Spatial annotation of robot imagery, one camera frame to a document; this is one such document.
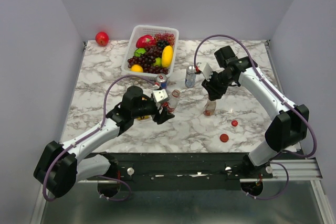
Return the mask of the red label clear bottle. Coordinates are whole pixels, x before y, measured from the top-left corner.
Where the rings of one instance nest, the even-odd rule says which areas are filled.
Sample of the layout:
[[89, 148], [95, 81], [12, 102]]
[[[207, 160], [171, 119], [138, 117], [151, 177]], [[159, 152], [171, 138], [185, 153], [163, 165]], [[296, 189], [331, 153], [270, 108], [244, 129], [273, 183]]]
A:
[[169, 95], [169, 100], [168, 100], [170, 108], [169, 109], [167, 108], [167, 111], [169, 113], [174, 113], [179, 103], [179, 98], [180, 98], [180, 91], [177, 89], [173, 90], [171, 94]]

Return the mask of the brown juice bottle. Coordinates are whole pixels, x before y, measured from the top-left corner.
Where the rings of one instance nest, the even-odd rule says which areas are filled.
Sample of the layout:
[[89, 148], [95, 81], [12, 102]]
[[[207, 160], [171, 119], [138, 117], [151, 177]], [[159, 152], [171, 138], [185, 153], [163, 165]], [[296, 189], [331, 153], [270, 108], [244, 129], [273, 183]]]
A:
[[203, 114], [205, 116], [211, 116], [214, 114], [215, 109], [216, 109], [216, 101], [207, 100]]

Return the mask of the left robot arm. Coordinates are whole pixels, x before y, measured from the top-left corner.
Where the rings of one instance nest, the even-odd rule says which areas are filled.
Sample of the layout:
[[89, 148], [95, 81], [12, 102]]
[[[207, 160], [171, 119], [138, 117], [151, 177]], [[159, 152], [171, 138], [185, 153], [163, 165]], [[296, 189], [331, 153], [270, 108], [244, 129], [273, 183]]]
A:
[[114, 168], [115, 165], [101, 154], [93, 158], [87, 156], [127, 131], [137, 118], [151, 116], [158, 125], [174, 118], [164, 106], [168, 100], [167, 91], [162, 88], [153, 90], [147, 96], [140, 87], [131, 86], [121, 102], [106, 113], [95, 127], [64, 143], [48, 143], [33, 173], [43, 186], [43, 197], [53, 201], [64, 196], [76, 182], [102, 176]]

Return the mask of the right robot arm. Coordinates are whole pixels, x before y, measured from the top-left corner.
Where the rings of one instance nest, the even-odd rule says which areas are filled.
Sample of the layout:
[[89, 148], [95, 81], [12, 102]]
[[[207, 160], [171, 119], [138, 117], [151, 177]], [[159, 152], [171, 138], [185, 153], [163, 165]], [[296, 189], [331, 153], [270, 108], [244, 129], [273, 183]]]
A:
[[246, 88], [262, 105], [271, 119], [265, 132], [265, 140], [244, 158], [249, 169], [262, 166], [284, 149], [297, 144], [307, 136], [306, 123], [309, 110], [288, 100], [261, 73], [258, 65], [249, 57], [238, 58], [230, 46], [215, 52], [215, 58], [223, 69], [216, 72], [207, 63], [199, 62], [198, 71], [204, 76], [202, 86], [211, 101], [221, 99], [233, 83]]

